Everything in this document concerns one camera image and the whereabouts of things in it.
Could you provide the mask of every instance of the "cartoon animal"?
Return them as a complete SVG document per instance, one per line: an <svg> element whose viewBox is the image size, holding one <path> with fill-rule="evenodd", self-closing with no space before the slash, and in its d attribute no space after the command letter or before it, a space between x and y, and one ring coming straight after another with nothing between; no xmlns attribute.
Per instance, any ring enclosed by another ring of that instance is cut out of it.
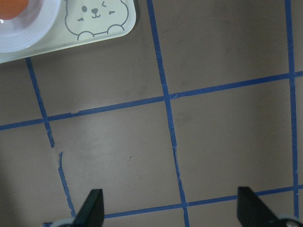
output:
<svg viewBox="0 0 303 227"><path fill-rule="evenodd" d="M77 36L93 37L108 34L113 28L124 30L128 19L128 7L123 0L65 0L67 29Z"/></svg>

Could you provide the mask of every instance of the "white bowl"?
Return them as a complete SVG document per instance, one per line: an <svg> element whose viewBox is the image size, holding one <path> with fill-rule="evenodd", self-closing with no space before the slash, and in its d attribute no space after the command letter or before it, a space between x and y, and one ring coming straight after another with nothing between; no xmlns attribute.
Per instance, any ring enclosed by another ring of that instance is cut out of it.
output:
<svg viewBox="0 0 303 227"><path fill-rule="evenodd" d="M0 20L0 53L24 50L41 40L55 22L61 0L29 0L11 20Z"/></svg>

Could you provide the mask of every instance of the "orange fruit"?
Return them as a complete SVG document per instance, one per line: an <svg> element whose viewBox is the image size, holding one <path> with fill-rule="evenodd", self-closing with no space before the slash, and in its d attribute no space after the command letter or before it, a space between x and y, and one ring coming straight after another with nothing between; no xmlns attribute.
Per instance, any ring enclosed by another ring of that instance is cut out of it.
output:
<svg viewBox="0 0 303 227"><path fill-rule="evenodd" d="M10 20L20 13L28 5L28 0L0 0L0 19Z"/></svg>

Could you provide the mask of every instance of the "bear mouth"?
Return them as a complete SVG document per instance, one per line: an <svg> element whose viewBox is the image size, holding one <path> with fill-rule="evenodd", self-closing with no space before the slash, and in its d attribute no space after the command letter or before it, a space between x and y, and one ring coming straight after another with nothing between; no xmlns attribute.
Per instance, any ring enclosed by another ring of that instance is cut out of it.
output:
<svg viewBox="0 0 303 227"><path fill-rule="evenodd" d="M99 16L97 16L97 14L95 14L95 16L94 16L94 17L91 17L91 18L96 19L96 18L98 18L98 17L100 17L100 16L101 16L101 14L99 14Z"/></svg>

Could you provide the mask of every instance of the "orange object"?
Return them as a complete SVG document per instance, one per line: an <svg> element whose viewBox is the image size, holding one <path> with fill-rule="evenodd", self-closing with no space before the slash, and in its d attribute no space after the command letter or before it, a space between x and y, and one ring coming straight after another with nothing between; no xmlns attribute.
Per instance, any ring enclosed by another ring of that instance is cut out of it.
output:
<svg viewBox="0 0 303 227"><path fill-rule="evenodd" d="M0 0L0 19L10 20L15 18L28 5L28 0Z"/></svg>

